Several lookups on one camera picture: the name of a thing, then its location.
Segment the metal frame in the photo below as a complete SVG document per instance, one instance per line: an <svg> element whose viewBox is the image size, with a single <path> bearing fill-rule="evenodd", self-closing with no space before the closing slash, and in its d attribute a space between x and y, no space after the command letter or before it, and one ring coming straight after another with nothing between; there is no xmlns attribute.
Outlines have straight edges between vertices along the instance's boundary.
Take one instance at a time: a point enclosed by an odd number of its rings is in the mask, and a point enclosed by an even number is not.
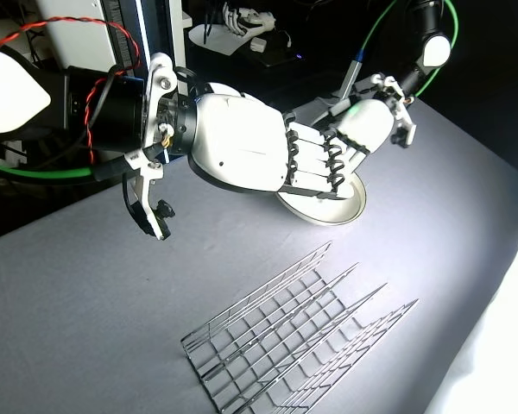
<svg viewBox="0 0 518 414"><path fill-rule="evenodd" d="M182 339L219 413L309 412L414 306L363 326L355 315L385 285L344 305L334 292L356 265L326 281L331 243Z"/></svg>

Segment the table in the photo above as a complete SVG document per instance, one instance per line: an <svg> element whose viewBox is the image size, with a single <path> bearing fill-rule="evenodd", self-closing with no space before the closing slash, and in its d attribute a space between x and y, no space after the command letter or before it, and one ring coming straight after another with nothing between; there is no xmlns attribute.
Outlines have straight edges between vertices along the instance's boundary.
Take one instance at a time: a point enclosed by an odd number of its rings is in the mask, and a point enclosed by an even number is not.
<svg viewBox="0 0 518 414"><path fill-rule="evenodd" d="M154 194L176 210L155 241L119 187L0 238L0 414L209 413L180 339L326 241L322 272L359 261L402 323L314 412L422 412L518 247L518 172L418 102L414 145L360 168L357 221L316 227L274 196L220 190L184 160Z"/></svg>

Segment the metal dish rack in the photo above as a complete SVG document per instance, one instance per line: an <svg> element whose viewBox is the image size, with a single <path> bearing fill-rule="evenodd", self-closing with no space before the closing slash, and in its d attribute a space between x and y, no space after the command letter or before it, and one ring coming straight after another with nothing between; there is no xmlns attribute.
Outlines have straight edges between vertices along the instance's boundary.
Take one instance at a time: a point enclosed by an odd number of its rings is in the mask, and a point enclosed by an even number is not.
<svg viewBox="0 0 518 414"><path fill-rule="evenodd" d="M272 278L182 339L215 409L224 414L309 412L410 311L366 326L357 311L385 285L344 305L317 268L331 243Z"/></svg>

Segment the bolt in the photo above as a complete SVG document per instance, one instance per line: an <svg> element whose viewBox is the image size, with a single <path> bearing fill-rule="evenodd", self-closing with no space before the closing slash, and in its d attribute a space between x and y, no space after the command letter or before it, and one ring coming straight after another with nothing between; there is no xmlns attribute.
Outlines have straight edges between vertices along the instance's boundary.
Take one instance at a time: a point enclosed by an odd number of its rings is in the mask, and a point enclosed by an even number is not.
<svg viewBox="0 0 518 414"><path fill-rule="evenodd" d="M163 78L162 80L159 81L159 85L163 89L169 89L171 87L171 82L169 82L168 78Z"/></svg>

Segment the twisted red and black wire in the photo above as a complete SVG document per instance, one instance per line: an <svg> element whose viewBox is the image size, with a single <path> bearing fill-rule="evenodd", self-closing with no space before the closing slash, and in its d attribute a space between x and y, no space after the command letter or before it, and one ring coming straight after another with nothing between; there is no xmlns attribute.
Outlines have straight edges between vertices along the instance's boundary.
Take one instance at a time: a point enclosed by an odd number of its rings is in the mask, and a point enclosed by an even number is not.
<svg viewBox="0 0 518 414"><path fill-rule="evenodd" d="M129 67L126 67L120 71L117 71L115 73L116 76L121 76L121 75L124 75L127 71L131 70L131 69L135 69L137 68L140 64L141 64L141 60L140 60L140 48L138 47L138 44L136 43L136 41L134 40L134 38L130 35L130 33L127 31L126 28L124 28L123 26L121 26L120 24L118 23L115 23L115 22L107 22L105 20L101 20L101 19L94 19L94 18L91 18L91 17L70 17L70 16L54 16L54 17L50 17L49 19L46 19L46 20L40 20L38 22L31 22L31 23L27 23L27 24L24 24L22 25L18 30L16 30L15 32L12 32L10 34L8 34L6 37L4 37L3 39L0 40L0 47L2 47L3 45L5 45L6 43L10 42L10 41L13 41L15 40L17 37L19 37L20 34L22 34L23 32L26 32L28 30L31 30L33 28L41 28L41 27L44 27L46 26L47 24L49 23L53 23L53 22L83 22L83 23L96 23L96 24L100 24L102 26L110 26L112 28L114 28L115 30L119 30L121 33L123 33L123 35L130 40L130 42L132 43L132 47L134 48L135 50L135 57L136 57L136 61L134 63L134 65L131 65ZM86 129L86 138L87 138L87 145L88 147L90 148L90 162L91 164L94 163L94 153L92 151L92 132L91 132L91 129L90 129L90 125L89 125L89 121L90 121L90 103L92 101L92 99L94 98L94 96L96 95L96 93L98 92L98 87L103 83L105 82L107 78L104 77L104 78L99 78L95 83L94 83L94 86L92 87L91 91L88 93L88 95L86 96L86 101L85 101L85 120L84 120L84 123L85 123L85 129Z"/></svg>

